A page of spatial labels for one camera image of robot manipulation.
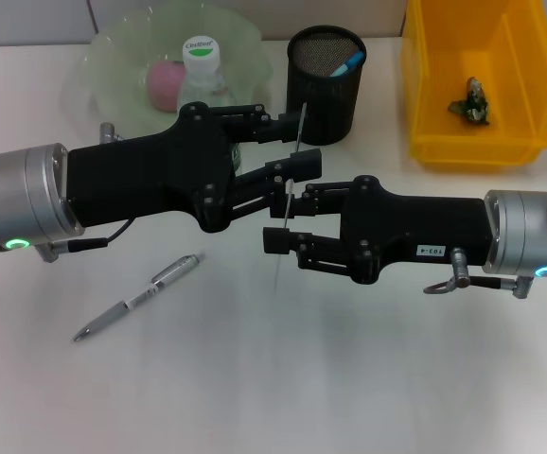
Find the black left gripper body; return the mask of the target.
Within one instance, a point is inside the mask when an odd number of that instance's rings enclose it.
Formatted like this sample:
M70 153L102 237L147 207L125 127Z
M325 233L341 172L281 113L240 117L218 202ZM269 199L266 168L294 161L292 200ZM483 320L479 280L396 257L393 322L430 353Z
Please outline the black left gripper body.
M67 158L67 199L84 227L180 211L203 231L221 232L231 223L233 179L230 141L201 102L163 132L73 149Z

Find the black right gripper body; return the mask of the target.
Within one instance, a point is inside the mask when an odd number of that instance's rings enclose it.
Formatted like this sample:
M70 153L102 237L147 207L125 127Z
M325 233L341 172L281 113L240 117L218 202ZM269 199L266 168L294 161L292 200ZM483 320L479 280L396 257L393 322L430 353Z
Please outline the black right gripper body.
M483 265L490 223L481 199L402 196L385 190L375 177L360 176L344 200L340 240L350 278L369 285L395 263L449 264L456 248L469 265Z

